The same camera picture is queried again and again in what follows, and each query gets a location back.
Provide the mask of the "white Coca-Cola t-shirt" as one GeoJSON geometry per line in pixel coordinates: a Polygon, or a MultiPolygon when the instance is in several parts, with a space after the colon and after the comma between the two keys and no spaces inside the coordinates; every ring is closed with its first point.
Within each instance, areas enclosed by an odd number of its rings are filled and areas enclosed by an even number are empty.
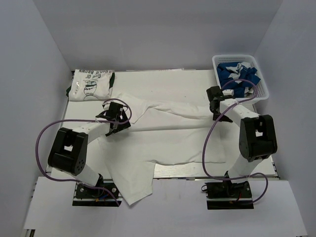
{"type": "Polygon", "coordinates": [[[152,191],[156,164],[226,162],[221,133],[207,107],[172,101],[144,100],[126,93],[118,98],[132,112],[131,127],[98,139],[105,165],[121,195],[133,204],[152,191]]]}

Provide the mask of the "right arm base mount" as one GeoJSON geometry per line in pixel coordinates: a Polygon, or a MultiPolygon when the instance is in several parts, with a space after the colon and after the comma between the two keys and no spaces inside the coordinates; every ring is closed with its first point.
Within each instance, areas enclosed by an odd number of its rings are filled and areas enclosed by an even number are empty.
{"type": "Polygon", "coordinates": [[[206,194],[208,210],[253,209],[252,192],[248,181],[205,183],[201,191],[206,194]]]}

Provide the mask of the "blue and white t-shirt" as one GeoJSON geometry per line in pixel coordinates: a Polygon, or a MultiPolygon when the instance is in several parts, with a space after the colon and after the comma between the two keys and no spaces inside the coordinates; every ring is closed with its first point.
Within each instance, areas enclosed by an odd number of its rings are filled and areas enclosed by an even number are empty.
{"type": "Polygon", "coordinates": [[[251,83],[257,86],[261,81],[257,69],[247,62],[220,63],[216,71],[221,88],[233,90],[236,98],[251,96],[254,93],[251,83]]]}

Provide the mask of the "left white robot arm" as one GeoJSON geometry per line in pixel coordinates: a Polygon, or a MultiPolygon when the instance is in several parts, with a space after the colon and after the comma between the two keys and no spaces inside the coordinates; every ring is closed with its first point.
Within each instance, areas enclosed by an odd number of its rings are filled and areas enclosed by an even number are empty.
{"type": "Polygon", "coordinates": [[[106,106],[94,120],[83,120],[84,125],[74,129],[62,127],[52,145],[48,165],[71,175],[90,189],[101,188],[103,176],[86,164],[88,145],[102,136],[110,136],[131,127],[131,110],[122,100],[116,99],[106,106]]]}

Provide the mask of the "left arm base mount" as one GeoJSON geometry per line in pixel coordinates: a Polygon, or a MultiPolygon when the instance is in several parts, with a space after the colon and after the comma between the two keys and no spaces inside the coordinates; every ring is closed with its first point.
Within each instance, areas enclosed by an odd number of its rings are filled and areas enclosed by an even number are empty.
{"type": "Polygon", "coordinates": [[[86,207],[119,207],[123,198],[113,181],[104,180],[102,184],[111,192],[115,199],[104,190],[94,190],[78,184],[75,186],[72,206],[86,206],[86,207]]]}

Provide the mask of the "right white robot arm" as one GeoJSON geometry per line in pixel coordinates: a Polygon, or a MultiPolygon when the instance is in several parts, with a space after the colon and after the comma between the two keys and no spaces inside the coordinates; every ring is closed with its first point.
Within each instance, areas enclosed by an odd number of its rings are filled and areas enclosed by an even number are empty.
{"type": "Polygon", "coordinates": [[[277,152],[277,139],[273,118],[270,115],[259,115],[245,107],[242,102],[231,95],[224,95],[219,86],[212,86],[206,90],[209,108],[213,113],[213,123],[207,139],[222,117],[229,119],[239,127],[239,157],[234,165],[225,173],[224,177],[208,177],[242,183],[253,175],[253,170],[263,160],[277,152]]]}

